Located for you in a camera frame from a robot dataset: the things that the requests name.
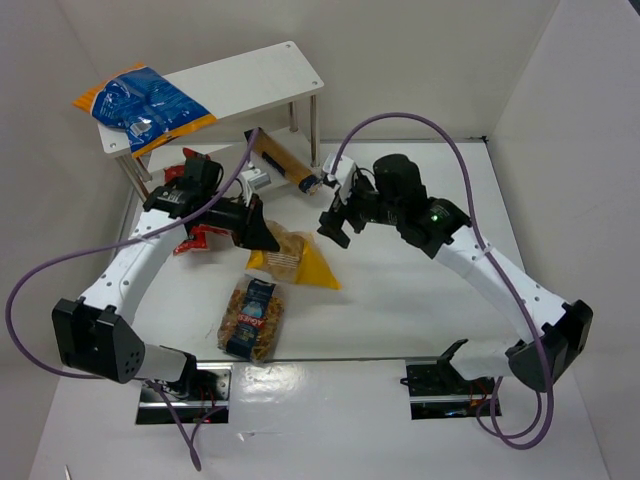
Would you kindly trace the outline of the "yellow macaroni bag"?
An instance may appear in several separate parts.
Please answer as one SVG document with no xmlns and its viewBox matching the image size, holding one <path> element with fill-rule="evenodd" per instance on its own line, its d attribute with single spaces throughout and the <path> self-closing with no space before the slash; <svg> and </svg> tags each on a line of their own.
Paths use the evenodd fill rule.
<svg viewBox="0 0 640 480">
<path fill-rule="evenodd" d="M 278 252 L 252 250 L 247 270 L 265 272 L 277 282 L 331 290 L 342 288 L 312 234 L 292 232 L 270 220 L 266 221 L 266 226 L 280 249 Z"/>
</svg>

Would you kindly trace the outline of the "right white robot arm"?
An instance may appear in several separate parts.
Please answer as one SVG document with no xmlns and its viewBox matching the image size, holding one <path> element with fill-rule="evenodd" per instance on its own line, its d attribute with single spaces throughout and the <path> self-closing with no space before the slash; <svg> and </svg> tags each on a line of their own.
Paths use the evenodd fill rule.
<svg viewBox="0 0 640 480">
<path fill-rule="evenodd" d="M 320 216 L 321 235 L 346 248 L 345 223 L 355 232 L 369 223 L 392 226 L 406 243 L 467 281 L 514 327 L 520 338 L 515 344 L 455 342 L 438 360 L 447 382 L 512 376 L 543 393 L 584 350 L 592 309 L 544 289 L 487 240 L 477 239 L 470 217 L 453 202 L 429 195 L 418 166 L 406 156 L 378 159 L 367 177 L 350 158 L 331 155 L 322 177 L 335 196 Z"/>
</svg>

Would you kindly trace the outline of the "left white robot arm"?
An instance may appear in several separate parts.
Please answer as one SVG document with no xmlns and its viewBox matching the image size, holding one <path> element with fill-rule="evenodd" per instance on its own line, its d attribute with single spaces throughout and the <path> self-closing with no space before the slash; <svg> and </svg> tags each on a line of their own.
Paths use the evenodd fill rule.
<svg viewBox="0 0 640 480">
<path fill-rule="evenodd" d="M 186 391 L 197 376 L 194 355 L 145 343 L 133 330 L 139 304 L 165 261 L 195 227 L 230 235 L 235 246 L 276 252 L 263 202 L 249 186 L 239 200 L 222 197 L 223 167 L 185 152 L 182 174 L 156 187 L 143 204 L 132 243 L 78 299 L 61 299 L 52 321 L 62 363 L 120 384 L 163 382 Z"/>
</svg>

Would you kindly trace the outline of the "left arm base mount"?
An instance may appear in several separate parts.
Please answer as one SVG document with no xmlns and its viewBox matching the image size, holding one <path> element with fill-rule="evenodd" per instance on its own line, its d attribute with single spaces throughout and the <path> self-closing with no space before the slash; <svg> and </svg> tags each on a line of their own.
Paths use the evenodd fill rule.
<svg viewBox="0 0 640 480">
<path fill-rule="evenodd" d="M 207 424 L 226 424 L 229 419 L 232 364 L 199 363 L 198 371 L 198 380 L 187 393 L 176 393 L 168 386 L 163 386 L 164 394 L 185 424 L 195 425 L 202 418 Z M 135 424 L 174 424 L 162 397 L 147 385 L 140 390 Z"/>
</svg>

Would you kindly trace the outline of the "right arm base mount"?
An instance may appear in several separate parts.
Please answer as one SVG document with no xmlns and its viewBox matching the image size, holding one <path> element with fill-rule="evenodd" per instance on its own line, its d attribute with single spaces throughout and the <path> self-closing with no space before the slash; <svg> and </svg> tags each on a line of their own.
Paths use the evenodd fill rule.
<svg viewBox="0 0 640 480">
<path fill-rule="evenodd" d="M 495 381 L 481 377 L 465 380 L 451 366 L 454 354 L 467 340 L 459 340 L 440 356 L 405 361 L 399 380 L 409 394 L 412 420 L 488 417 Z"/>
</svg>

